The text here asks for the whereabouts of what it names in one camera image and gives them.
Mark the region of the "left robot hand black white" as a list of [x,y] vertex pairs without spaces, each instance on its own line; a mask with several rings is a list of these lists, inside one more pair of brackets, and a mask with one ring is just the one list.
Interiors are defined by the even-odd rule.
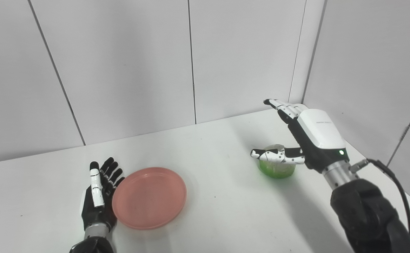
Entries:
[[84,229],[94,224],[104,224],[110,232],[116,225],[117,218],[112,208],[112,199],[119,184],[125,179],[118,162],[109,157],[103,165],[90,163],[91,185],[86,195],[81,217]]

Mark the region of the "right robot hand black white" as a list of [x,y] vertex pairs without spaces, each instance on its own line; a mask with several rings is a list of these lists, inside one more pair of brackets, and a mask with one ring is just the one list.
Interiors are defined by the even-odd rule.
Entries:
[[304,164],[319,173],[335,162],[349,162],[346,141],[327,112],[277,99],[263,103],[277,110],[299,147],[252,149],[251,157],[280,164]]

